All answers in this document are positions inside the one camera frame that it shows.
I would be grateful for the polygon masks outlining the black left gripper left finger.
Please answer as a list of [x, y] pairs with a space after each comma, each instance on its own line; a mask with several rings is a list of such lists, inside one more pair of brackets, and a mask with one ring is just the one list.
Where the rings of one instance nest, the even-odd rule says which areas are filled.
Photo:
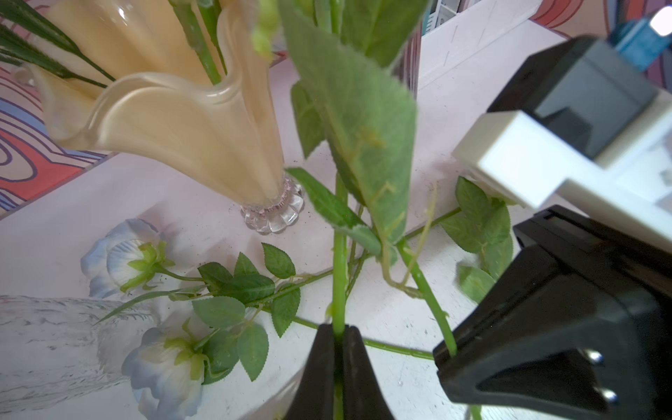
[[286, 420], [332, 420], [334, 414], [335, 339], [333, 326], [318, 327]]

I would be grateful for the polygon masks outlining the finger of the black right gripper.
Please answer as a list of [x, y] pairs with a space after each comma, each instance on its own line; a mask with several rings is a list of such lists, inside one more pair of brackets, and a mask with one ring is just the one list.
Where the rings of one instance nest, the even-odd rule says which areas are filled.
[[570, 419], [671, 416], [671, 259], [525, 248], [437, 352], [454, 403]]

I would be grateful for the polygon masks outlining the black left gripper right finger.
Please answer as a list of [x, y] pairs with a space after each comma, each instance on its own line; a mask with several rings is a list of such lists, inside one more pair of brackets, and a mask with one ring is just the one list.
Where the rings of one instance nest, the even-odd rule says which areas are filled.
[[346, 420], [394, 420], [379, 387], [358, 328], [348, 325], [342, 343], [343, 410]]

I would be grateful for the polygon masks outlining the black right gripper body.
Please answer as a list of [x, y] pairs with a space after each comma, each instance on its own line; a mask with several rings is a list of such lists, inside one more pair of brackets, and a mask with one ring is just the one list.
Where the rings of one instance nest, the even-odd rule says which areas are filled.
[[671, 313], [671, 255], [559, 205], [514, 227], [522, 248], [539, 246], [561, 261], [579, 259], [591, 274], [605, 269], [635, 281]]

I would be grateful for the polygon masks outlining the yellow tulip flower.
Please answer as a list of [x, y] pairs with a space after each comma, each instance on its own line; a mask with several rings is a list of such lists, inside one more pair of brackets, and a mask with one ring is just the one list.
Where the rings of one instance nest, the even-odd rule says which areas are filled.
[[375, 257], [385, 283], [425, 301], [441, 333], [452, 338], [445, 312], [409, 248], [405, 227], [417, 131], [415, 97], [393, 73], [425, 1], [261, 1], [252, 41], [269, 54], [282, 33], [299, 81], [292, 88], [297, 133], [305, 154], [327, 142], [336, 189], [307, 171], [290, 169], [318, 214], [334, 229], [332, 325], [334, 414], [343, 409], [342, 343], [346, 327], [348, 243]]

